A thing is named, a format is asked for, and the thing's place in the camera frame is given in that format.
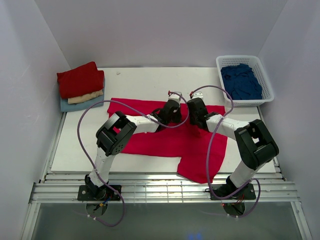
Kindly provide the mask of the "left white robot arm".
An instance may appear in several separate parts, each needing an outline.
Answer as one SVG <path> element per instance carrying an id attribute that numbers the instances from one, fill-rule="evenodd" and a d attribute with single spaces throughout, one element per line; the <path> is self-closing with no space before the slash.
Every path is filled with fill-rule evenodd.
<path id="1" fill-rule="evenodd" d="M 181 121 L 180 98 L 169 98 L 162 108 L 146 116 L 130 116 L 116 111 L 96 132 L 97 153 L 94 167 L 85 176 L 88 194 L 96 200 L 107 192 L 106 183 L 115 156 L 121 153 L 135 134 L 157 133 L 170 123 Z"/>

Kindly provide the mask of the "pink t shirt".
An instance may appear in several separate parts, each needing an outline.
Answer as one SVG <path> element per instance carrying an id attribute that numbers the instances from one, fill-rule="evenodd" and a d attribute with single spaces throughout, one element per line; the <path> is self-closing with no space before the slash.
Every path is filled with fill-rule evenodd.
<path id="1" fill-rule="evenodd" d="M 225 158 L 228 138 L 184 123 L 155 133 L 134 134 L 124 154 L 152 157 L 179 157 L 177 173 L 193 182 L 205 184 L 219 172 Z"/>

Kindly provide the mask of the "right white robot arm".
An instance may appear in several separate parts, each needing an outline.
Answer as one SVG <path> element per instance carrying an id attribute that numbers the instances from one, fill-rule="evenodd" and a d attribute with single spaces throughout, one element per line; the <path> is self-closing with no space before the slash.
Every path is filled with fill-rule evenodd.
<path id="1" fill-rule="evenodd" d="M 254 175 L 279 154 L 279 147 L 260 119 L 241 121 L 226 114 L 209 113 L 204 101 L 197 97 L 187 102 L 190 124 L 212 133 L 206 154 L 205 170 L 210 195 L 225 200 L 237 196 L 251 184 Z M 213 189 L 209 174 L 210 151 L 216 134 L 236 142 L 241 158 L 234 172 L 227 177 L 225 184 Z"/>

